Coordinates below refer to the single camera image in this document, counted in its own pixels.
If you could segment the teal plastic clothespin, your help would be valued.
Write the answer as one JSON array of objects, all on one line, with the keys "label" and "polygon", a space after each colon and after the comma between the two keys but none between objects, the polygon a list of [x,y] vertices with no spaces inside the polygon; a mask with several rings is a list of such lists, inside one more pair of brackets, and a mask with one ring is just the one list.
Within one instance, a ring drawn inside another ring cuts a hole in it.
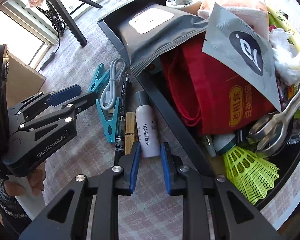
[{"label": "teal plastic clothespin", "polygon": [[104,112],[101,108],[100,102],[96,99],[96,108],[98,115],[101,120],[101,124],[104,130],[104,135],[106,136],[106,140],[108,143],[115,142],[115,135],[116,135],[116,128],[117,128],[117,119],[118,119],[118,112],[119,112],[119,102],[120,98],[117,97],[114,106],[114,113],[110,119],[106,119]]}]

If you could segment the wooden clothespin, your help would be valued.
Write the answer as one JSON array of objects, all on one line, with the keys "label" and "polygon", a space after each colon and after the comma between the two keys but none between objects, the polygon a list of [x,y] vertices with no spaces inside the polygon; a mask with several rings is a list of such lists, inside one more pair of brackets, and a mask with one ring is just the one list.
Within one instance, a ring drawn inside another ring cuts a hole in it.
[{"label": "wooden clothespin", "polygon": [[125,133],[125,155],[130,154],[133,143],[136,141],[136,121],[135,113],[126,113],[126,133]]}]

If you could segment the small white bottle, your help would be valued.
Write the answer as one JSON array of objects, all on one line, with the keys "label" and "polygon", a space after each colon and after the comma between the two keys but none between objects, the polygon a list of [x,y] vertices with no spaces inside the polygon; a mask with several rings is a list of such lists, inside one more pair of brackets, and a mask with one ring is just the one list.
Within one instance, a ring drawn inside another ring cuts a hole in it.
[{"label": "small white bottle", "polygon": [[150,106],[148,95],[141,90],[135,93],[135,119],[142,157],[153,158],[160,155],[160,142],[153,108]]}]

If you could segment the light wooden board box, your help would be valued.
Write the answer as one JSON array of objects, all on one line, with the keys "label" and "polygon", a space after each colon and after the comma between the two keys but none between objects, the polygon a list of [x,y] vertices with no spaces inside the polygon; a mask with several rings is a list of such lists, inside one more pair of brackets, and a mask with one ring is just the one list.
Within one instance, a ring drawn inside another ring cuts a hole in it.
[{"label": "light wooden board box", "polygon": [[7,108],[10,108],[33,94],[37,94],[45,82],[45,77],[11,54],[9,49],[7,52],[9,68],[6,100]]}]

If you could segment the black gel pen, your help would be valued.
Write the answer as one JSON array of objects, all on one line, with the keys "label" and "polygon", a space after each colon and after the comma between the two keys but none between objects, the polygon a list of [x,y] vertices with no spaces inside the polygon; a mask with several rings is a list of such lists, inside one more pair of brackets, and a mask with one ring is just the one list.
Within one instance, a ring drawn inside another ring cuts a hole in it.
[{"label": "black gel pen", "polygon": [[127,97],[131,88],[130,75],[126,75],[125,81],[122,83],[120,104],[118,110],[118,119],[115,135],[115,156],[114,165],[119,164],[120,158],[125,155],[125,134],[126,134],[126,108]]}]

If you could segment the yellow green shuttlecock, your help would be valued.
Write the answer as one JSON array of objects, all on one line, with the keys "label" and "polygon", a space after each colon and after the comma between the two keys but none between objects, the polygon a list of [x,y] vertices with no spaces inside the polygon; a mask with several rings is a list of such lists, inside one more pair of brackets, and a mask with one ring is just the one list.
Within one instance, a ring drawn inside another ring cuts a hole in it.
[{"label": "yellow green shuttlecock", "polygon": [[223,157],[226,177],[251,204],[266,198],[279,178],[276,165],[239,147],[233,133],[215,135],[213,146],[216,154]]}]

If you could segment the black storage tray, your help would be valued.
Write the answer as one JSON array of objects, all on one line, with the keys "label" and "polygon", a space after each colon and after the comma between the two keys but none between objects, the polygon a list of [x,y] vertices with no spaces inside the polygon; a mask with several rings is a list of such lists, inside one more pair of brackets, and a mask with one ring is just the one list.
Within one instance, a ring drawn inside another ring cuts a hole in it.
[{"label": "black storage tray", "polygon": [[[117,7],[109,15],[102,16],[101,19],[98,20],[98,26],[126,62],[130,62],[130,60],[128,58],[127,48],[122,42],[119,26],[126,23],[128,19],[132,18],[136,13],[143,11],[146,7],[153,4],[163,5],[163,3],[164,0],[130,1],[126,5],[123,4]],[[164,81],[163,74],[152,74],[149,69],[145,69],[141,74],[135,75],[135,78],[147,92],[153,105],[166,121],[168,127],[194,166],[203,172],[208,166],[207,151],[200,148],[199,138],[195,135],[194,129],[187,128],[176,113],[176,108],[172,105],[172,98],[168,94],[167,83]],[[277,155],[270,158],[270,161],[280,169],[280,177],[275,181],[274,188],[269,191],[266,198],[257,201],[255,204],[255,207],[259,211],[269,207],[274,200],[279,198],[283,189],[287,187],[289,180],[296,175],[300,163],[300,142],[292,145],[286,144]]]}]

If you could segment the red gift bag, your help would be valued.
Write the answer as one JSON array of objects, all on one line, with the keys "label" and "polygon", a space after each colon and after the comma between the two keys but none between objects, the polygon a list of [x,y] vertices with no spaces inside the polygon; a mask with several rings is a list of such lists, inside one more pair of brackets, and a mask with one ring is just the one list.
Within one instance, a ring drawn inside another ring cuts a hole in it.
[{"label": "red gift bag", "polygon": [[274,106],[248,81],[202,52],[199,34],[160,56],[179,118],[198,135],[232,133]]}]

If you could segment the black wet wipe pack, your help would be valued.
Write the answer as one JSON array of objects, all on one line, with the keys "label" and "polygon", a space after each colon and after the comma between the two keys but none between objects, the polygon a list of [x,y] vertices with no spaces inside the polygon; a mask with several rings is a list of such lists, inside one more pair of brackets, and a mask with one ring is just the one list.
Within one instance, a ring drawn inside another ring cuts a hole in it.
[{"label": "black wet wipe pack", "polygon": [[157,57],[206,31],[208,21],[159,4],[146,7],[119,25],[119,34],[134,76]]}]

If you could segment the black tripod stand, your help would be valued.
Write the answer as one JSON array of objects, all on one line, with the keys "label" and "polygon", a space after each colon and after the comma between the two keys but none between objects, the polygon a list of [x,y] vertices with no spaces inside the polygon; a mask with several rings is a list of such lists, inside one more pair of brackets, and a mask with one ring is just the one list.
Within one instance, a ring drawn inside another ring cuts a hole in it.
[{"label": "black tripod stand", "polygon": [[[66,7],[63,5],[61,0],[46,0],[49,5],[51,5],[55,11],[61,16],[62,20],[66,24],[66,26],[70,29],[73,36],[76,38],[76,40],[79,42],[81,47],[85,47],[87,45],[87,40],[85,36],[82,34],[78,26],[76,25],[74,19],[71,17],[71,15],[68,13]],[[91,0],[78,0],[85,4],[88,4],[92,7],[95,7],[97,9],[103,8],[100,4],[93,2]]]}]

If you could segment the metal tongs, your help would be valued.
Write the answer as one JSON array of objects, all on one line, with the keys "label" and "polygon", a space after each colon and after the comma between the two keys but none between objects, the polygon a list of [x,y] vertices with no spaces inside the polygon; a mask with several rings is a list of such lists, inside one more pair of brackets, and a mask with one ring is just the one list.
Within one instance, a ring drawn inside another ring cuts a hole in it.
[{"label": "metal tongs", "polygon": [[300,84],[298,92],[284,111],[266,114],[254,124],[248,133],[247,141],[250,144],[257,143],[255,153],[258,157],[267,158],[279,150],[286,138],[289,123],[299,107]]}]

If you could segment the grey logo sachet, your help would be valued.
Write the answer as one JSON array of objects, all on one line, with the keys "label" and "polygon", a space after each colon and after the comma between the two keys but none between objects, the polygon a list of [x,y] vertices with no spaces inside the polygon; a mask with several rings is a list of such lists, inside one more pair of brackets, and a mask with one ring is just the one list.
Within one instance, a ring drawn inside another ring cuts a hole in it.
[{"label": "grey logo sachet", "polygon": [[217,3],[209,17],[202,52],[232,69],[281,111],[270,43]]}]

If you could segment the white crumpled plastic bag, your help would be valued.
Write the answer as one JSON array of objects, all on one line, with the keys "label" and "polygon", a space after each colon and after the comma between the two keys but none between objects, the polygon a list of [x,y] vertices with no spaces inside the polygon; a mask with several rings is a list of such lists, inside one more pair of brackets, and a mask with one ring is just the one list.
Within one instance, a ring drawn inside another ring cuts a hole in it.
[{"label": "white crumpled plastic bag", "polygon": [[288,42],[289,38],[290,34],[282,28],[273,29],[269,35],[275,70],[280,79],[291,86],[300,82],[300,52]]}]

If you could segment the orange white tissue pack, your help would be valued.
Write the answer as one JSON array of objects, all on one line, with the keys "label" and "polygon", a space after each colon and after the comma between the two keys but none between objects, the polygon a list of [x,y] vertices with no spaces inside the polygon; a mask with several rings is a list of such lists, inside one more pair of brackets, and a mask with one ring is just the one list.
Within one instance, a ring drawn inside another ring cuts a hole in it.
[{"label": "orange white tissue pack", "polygon": [[232,12],[254,32],[269,40],[269,18],[265,0],[203,0],[197,15],[207,20],[215,4]]}]

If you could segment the black inline switch controller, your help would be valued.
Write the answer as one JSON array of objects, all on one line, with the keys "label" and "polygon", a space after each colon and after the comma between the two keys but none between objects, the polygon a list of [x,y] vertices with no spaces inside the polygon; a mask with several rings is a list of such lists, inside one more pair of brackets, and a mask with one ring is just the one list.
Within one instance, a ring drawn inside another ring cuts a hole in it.
[{"label": "black inline switch controller", "polygon": [[53,52],[50,54],[50,56],[45,60],[45,62],[41,65],[41,67],[40,67],[39,70],[40,70],[40,71],[44,70],[44,69],[50,64],[50,62],[54,60],[55,55],[56,55],[56,52],[53,51]]}]

